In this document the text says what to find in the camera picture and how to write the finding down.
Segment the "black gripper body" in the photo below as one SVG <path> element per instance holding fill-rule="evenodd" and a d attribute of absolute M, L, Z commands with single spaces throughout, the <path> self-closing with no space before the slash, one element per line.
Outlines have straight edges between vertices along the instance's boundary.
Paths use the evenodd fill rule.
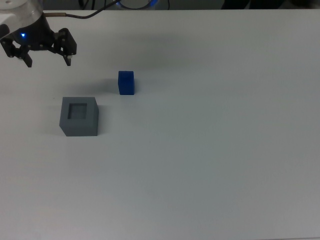
<path fill-rule="evenodd" d="M 13 45 L 13 42 L 20 46 L 32 49 L 40 49 L 41 46 L 52 47 L 57 40 L 56 33 L 51 30 L 49 23 L 42 14 L 38 20 L 29 26 L 21 27 L 1 39 L 2 45 Z"/>

